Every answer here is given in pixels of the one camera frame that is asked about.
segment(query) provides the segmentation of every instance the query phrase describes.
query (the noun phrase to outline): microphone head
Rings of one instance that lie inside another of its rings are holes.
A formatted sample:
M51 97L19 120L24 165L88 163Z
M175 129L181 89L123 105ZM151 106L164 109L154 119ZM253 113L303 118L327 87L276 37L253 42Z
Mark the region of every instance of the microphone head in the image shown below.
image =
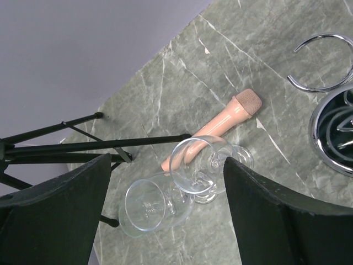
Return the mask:
M236 95L236 99L250 116L253 116L263 104L259 96L252 89L240 92Z

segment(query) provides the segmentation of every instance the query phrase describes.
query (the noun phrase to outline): clear glass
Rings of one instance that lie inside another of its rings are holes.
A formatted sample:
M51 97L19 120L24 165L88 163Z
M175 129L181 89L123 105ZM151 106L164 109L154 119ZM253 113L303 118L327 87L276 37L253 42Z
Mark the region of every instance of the clear glass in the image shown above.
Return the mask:
M123 203L121 203L119 205L119 223L120 223L120 227L122 228L122 230L123 230L123 232L125 234L127 234L130 237L133 237L133 238L137 239L137 238L143 236L147 232L144 232L144 231L141 231L141 230L137 229L130 222L130 220L127 217L127 214L126 214L124 201L125 201L125 198L122 201Z
M188 138L172 152L171 176L179 189L196 195L197 203L209 203L226 190L223 166L229 156L253 168L252 155L243 147L232 146L217 136Z
M191 213L194 196L181 191L169 172L161 172L135 181L126 192L124 206L122 217L136 229L149 232L182 223Z

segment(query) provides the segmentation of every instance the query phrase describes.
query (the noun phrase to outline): pink toy microphone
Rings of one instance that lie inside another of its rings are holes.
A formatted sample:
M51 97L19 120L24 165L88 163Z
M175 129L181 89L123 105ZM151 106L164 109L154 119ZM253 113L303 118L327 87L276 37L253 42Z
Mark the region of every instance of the pink toy microphone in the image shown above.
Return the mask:
M251 118L261 107L262 101L251 89L246 89L234 96L225 109L214 117L193 136L221 136L231 127ZM199 141L188 150L187 161L191 161L206 146ZM170 156L161 164L163 171L169 171Z

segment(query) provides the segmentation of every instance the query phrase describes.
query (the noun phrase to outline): metal ring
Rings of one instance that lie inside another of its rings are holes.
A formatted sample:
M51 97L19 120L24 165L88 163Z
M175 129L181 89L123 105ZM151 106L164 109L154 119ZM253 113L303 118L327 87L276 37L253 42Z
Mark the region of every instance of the metal ring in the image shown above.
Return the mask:
M350 38L348 38L347 36L338 35L338 34L319 34L319 35L312 36L309 39L300 43L299 46L294 49L294 52L297 53L298 51L300 51L301 48L303 48L307 44L309 44L313 41L319 40L319 39L324 39L324 38L338 38L339 40L342 40L345 43L347 43L349 48L353 52L353 41ZM299 84L299 82L296 81L292 75L287 76L287 79L293 86L295 86L296 88L298 88L302 91L313 92L313 93L322 93L322 92L332 91L332 90L344 85L349 80L351 80L352 77L353 77L353 65L351 66L347 75L341 81L339 81L337 84L334 84L329 87L320 87L320 88L307 87L302 84Z

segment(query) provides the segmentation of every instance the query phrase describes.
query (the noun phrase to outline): black rod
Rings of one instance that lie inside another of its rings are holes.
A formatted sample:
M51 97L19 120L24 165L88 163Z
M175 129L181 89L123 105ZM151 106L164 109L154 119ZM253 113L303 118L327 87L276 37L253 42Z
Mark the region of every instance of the black rod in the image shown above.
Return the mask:
M15 157L8 161L10 165L18 164L58 164L58 163L86 163L102 155L101 153L58 153L46 156ZM120 155L111 155L112 162L123 163L125 160Z
M182 134L177 136L152 137L152 138L140 138L140 139L15 147L13 149L6 150L5 154L10 156L17 156L17 157L50 155L50 154L63 153L63 152L80 152L80 151L87 151L87 150L108 149L108 148L124 147L124 146L155 145L155 144L163 144L168 142L180 142L190 137L191 137L190 134Z
M90 116L86 116L86 117L79 118L76 120L67 121L67 122L65 122L66 125L64 124L64 122L62 122L62 123L59 123L56 125L42 128L42 129L28 131L23 134L18 134L18 135L10 136L7 138L2 138L1 141L6 142L8 144L17 144L19 142L24 142L24 141L27 141L27 140L30 140L33 138L37 138L39 136L54 133L55 131L60 131L62 129L67 128L68 125L74 126L74 125L78 125L81 123L85 123L86 121L89 121L89 120L100 119L102 117L103 117L103 113L97 112L97 113L94 113L93 115L90 115Z
M100 216L99 221L104 222L107 225L110 225L111 227L118 227L119 226L118 220L105 217L104 215Z
M31 184L21 181L19 179L16 179L14 177L11 177L10 175L7 175L6 173L0 173L0 183L5 184L7 186L10 186L15 189L27 189L32 187Z
M85 136L87 136L87 137L89 137L89 138L91 138L93 140L96 140L96 141L99 141L99 142L103 141L102 139L100 139L98 137L95 137L92 134L89 134L89 133L87 133L87 132L85 132L85 131L83 131L83 130L81 130L79 128L76 128L75 126L70 126L70 125L67 125L66 123L65 123L65 125L68 126L69 128L71 128L72 130L74 130L74 131L76 131L76 132L78 132L80 134L83 134L83 135L85 135ZM132 159L130 157L128 157L128 155L125 154L126 152L123 149L121 149L120 147L115 147L114 150L122 157L122 159L124 159L124 162L130 163L132 161Z

